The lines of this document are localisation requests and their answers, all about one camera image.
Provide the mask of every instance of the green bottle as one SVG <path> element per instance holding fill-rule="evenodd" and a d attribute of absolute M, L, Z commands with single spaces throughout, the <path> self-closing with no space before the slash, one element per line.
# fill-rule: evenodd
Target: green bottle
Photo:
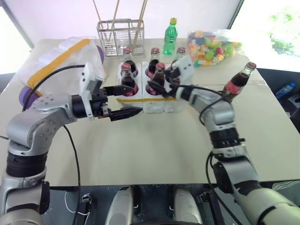
<path fill-rule="evenodd" d="M 172 55 L 175 51 L 176 38 L 178 35 L 176 23 L 177 23 L 177 19 L 171 18 L 170 25 L 165 30 L 164 54 Z"/>

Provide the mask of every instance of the wire basket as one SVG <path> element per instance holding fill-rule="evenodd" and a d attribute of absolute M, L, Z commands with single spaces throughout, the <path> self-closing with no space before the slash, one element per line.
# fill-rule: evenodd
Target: wire basket
<path fill-rule="evenodd" d="M 97 31 L 106 57 L 119 58 L 123 49 L 133 48 L 138 20 L 116 19 L 98 22 Z M 141 22 L 133 56 L 144 56 L 144 21 Z"/>

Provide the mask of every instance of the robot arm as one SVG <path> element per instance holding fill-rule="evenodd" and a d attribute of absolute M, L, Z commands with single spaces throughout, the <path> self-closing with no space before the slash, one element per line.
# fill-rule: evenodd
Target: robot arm
<path fill-rule="evenodd" d="M 189 76 L 189 57 L 174 63 L 180 76 Z M 199 113 L 221 96 L 207 90 L 176 89 L 176 98 L 184 99 Z M 213 165 L 217 186 L 233 195 L 251 224 L 296 225 L 300 223 L 300 208 L 276 191 L 259 185 L 258 175 L 235 128 L 232 106 L 220 100 L 202 114 L 210 134 L 212 154 L 218 160 Z"/>
<path fill-rule="evenodd" d="M 138 114 L 137 107 L 111 111 L 107 96 L 122 95 L 127 86 L 100 89 L 102 80 L 87 63 L 83 73 L 81 96 L 68 94 L 38 98 L 26 111 L 16 115 L 7 126 L 7 168 L 0 187 L 0 225 L 41 224 L 40 214 L 49 206 L 49 183 L 45 182 L 46 159 L 56 131 L 78 118 L 109 117 L 111 121 Z"/>

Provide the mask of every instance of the white table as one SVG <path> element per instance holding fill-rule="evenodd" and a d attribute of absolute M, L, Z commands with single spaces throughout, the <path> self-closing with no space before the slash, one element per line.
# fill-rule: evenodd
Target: white table
<path fill-rule="evenodd" d="M 40 41 L 27 62 L 60 41 Z M 145 43 L 147 57 L 137 62 L 148 61 L 150 48 L 162 48 L 163 40 L 149 39 Z M 179 39 L 178 45 L 187 46 L 186 40 Z M 170 62 L 173 57 L 161 55 L 161 61 Z M 236 55 L 218 66 L 197 68 L 194 84 L 220 90 L 247 62 L 247 57 Z M 115 84 L 119 63 L 105 60 L 108 78 L 104 86 Z M 6 134 L 9 120 L 21 111 L 21 88 L 13 77 L 0 95 L 1 135 Z M 300 136 L 257 71 L 233 105 L 238 132 L 247 141 L 260 180 L 300 179 Z M 120 108 L 114 97 L 109 97 L 109 106 Z M 174 114 L 140 113 L 116 122 L 79 119 L 68 125 L 78 151 L 82 185 L 207 183 L 204 166 L 212 146 L 198 117 L 187 106 Z M 0 171 L 6 167 L 7 145 L 0 139 Z M 77 185 L 75 158 L 64 129 L 53 139 L 46 165 L 46 179 L 52 186 Z"/>

